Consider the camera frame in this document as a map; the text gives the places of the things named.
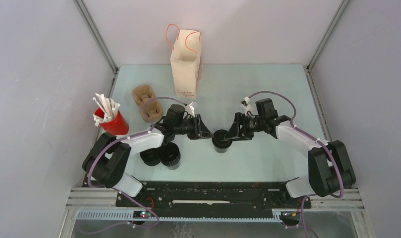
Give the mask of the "aluminium frame post left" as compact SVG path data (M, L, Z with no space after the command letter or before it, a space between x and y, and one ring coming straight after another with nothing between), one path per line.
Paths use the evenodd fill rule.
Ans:
M73 1L80 12L84 22L86 23L91 35L93 36L96 44L98 45L99 49L101 50L104 58L106 59L110 69L114 74L117 74L118 72L118 66L115 63L112 54L110 53L107 44L105 43L101 32L99 31L85 1L83 0L74 0Z

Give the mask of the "black takeout cup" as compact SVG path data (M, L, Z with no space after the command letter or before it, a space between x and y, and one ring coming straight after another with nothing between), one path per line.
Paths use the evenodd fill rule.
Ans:
M225 153L230 147L229 145L214 145L214 149L218 153Z

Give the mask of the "white paper bag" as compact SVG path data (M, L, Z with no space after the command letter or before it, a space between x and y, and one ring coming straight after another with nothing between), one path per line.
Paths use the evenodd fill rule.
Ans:
M168 38L168 31L171 26L177 28L177 36L174 42ZM176 96L197 98L203 72L202 32L181 29L176 24L169 24L165 37L166 41L172 46L170 61Z

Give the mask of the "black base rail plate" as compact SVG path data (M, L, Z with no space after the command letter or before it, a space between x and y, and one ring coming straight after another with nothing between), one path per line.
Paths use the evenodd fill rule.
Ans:
M301 198L283 198L282 182L146 181L135 197L161 218L272 219L297 211Z

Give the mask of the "black cup lid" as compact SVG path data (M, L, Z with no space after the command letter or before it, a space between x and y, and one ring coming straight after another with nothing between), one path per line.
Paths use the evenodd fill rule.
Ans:
M213 145L231 145L232 141L229 139L225 139L225 135L227 134L227 132L228 131L224 129L215 131L212 138Z

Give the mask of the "aluminium frame post right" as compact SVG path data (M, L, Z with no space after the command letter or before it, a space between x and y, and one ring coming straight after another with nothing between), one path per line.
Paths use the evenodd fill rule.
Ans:
M339 5L337 11L335 12L335 15L333 16L331 22L329 23L328 28L326 29L319 45L317 46L313 56L311 57L310 62L307 65L308 71L312 71L312 69L314 68L315 64L317 63L318 59L323 53L323 50L325 49L327 43L329 42L332 34L334 33L337 25L341 21L344 13L346 12L351 2L352 2L351 0L341 1L341 4Z

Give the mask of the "aluminium frame post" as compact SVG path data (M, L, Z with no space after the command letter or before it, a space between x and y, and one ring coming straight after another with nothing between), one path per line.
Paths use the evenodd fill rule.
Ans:
M339 5L337 11L335 12L335 15L333 16L331 22L329 23L328 28L326 29L319 45L317 46L313 56L311 57L310 62L307 65L308 71L312 71L312 69L314 68L315 64L317 63L318 59L323 53L323 50L325 49L327 43L329 42L332 34L334 33L337 25L341 21L344 13L346 12L351 2L352 2L351 0L341 1L341 4Z
M99 31L85 1L83 0L74 0L73 1L80 12L84 22L86 23L91 35L93 36L96 44L98 45L99 49L101 50L104 58L106 59L110 69L114 74L117 74L118 72L118 66L115 63L112 54L110 53L107 44L105 43L101 32Z

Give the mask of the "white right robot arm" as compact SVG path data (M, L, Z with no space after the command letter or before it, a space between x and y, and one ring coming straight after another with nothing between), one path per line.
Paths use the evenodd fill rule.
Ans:
M308 160L308 175L283 183L278 200L284 207L291 207L299 197L318 195L325 197L356 182L351 161L344 143L310 138L293 127L291 119L278 115L270 98L256 101L257 114L250 111L249 98L242 101L244 113L235 113L229 130L214 136L214 144L228 148L234 141L252 140L256 132L264 132L275 139L290 144Z

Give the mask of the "red cup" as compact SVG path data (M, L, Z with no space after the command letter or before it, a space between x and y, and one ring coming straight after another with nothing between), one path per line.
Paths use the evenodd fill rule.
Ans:
M120 111L117 113L117 117L114 120L98 123L98 125L100 125L104 131L113 135L126 135L129 132L129 125Z

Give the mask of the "brown pulp cup carrier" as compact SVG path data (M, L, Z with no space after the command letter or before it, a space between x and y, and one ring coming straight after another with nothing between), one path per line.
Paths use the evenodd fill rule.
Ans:
M156 123L163 117L163 107L158 100L154 100L156 95L150 85L143 84L135 87L132 96L145 122Z

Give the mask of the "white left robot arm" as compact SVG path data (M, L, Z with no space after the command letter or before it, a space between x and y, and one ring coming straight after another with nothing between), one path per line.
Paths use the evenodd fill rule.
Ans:
M125 171L129 157L148 150L159 151L158 158L178 154L178 147L171 146L176 135L186 135L190 140L209 139L212 132L202 122L199 114L173 104L153 127L118 138L103 133L85 158L82 168L88 178L94 178L106 188L126 193L134 206L142 206L147 200L143 184Z

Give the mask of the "black cup stack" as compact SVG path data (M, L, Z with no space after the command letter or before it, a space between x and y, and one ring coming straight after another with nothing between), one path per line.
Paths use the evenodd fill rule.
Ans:
M170 170L176 170L180 165L181 153L175 143L169 143L158 149L161 163Z

